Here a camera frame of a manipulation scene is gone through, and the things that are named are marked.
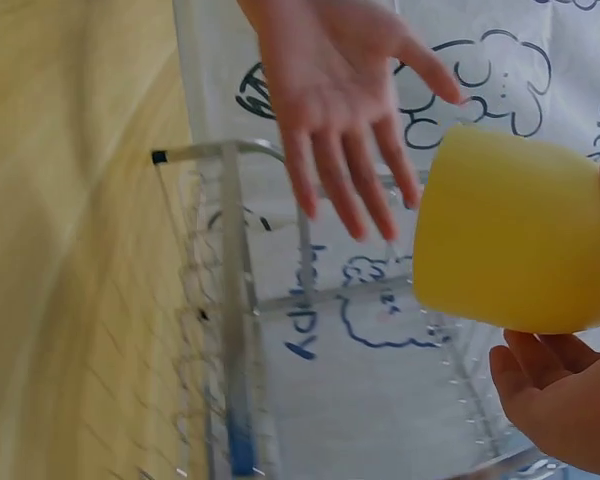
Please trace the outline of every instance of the metal rod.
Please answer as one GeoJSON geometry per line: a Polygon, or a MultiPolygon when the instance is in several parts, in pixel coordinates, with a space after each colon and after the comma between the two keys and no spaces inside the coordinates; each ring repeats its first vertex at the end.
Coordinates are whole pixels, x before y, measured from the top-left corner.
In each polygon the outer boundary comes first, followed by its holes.
{"type": "Polygon", "coordinates": [[[307,216],[300,206],[298,210],[298,238],[300,249],[300,283],[304,301],[307,305],[313,304],[315,296],[315,281],[313,275],[313,252],[311,250],[311,228],[307,216]]]}
{"type": "Polygon", "coordinates": [[[222,339],[226,399],[230,423],[232,458],[243,457],[243,448],[250,449],[251,418],[249,390],[247,385],[246,338],[243,318],[242,280],[243,272],[241,228],[243,210],[240,199],[240,176],[238,173],[238,148],[235,144],[222,145],[222,210],[223,221],[223,302],[222,339]]]}

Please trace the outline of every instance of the palm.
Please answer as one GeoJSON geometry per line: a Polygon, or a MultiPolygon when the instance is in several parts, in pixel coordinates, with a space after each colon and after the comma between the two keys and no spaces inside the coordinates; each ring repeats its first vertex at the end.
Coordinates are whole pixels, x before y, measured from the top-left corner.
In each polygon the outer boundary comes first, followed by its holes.
{"type": "Polygon", "coordinates": [[[298,202],[315,215],[313,156],[350,234],[366,234],[357,191],[383,236],[394,240],[397,228],[375,175],[369,133],[406,204],[417,204],[419,188],[400,134],[390,58],[414,68],[445,100],[460,101],[457,85],[398,16],[369,1],[287,0],[259,13],[252,23],[298,202]]]}

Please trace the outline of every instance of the wire rack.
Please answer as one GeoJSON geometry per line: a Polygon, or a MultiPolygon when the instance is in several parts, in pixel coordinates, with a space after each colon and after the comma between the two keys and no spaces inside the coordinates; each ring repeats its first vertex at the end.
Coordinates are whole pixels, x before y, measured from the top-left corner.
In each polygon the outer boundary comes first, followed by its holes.
{"type": "MultiPolygon", "coordinates": [[[[180,321],[186,349],[174,367],[180,379],[182,409],[173,423],[183,446],[183,465],[190,463],[187,455],[192,445],[206,451],[206,471],[193,473],[194,478],[290,478],[283,476],[279,431],[269,405],[264,319],[279,316],[298,302],[323,304],[343,288],[350,296],[388,287],[402,292],[411,289],[411,275],[405,269],[377,282],[318,290],[311,263],[312,232],[298,210],[295,224],[302,295],[259,299],[248,229],[270,230],[271,225],[245,209],[242,202],[239,162],[253,153],[268,156],[272,162],[284,161],[281,151],[263,140],[198,144],[152,154],[161,179],[160,171],[166,165],[191,166],[181,174],[175,207],[166,189],[163,192],[168,211],[183,214],[186,230],[186,264],[181,278],[190,308],[180,321]]],[[[421,172],[423,182],[426,173],[421,172]]],[[[395,196],[392,178],[381,180],[395,196]]],[[[398,254],[388,250],[387,255],[397,258],[398,254]]],[[[410,261],[408,255],[402,258],[410,261]]],[[[457,388],[464,421],[473,431],[466,441],[474,442],[478,451],[470,468],[444,478],[539,480],[564,472],[564,465],[529,444],[502,413],[487,365],[488,350],[501,342],[499,330],[421,308],[416,313],[426,322],[440,352],[440,368],[445,370],[447,382],[457,388]]],[[[418,475],[404,478],[428,480],[418,475]]]]}

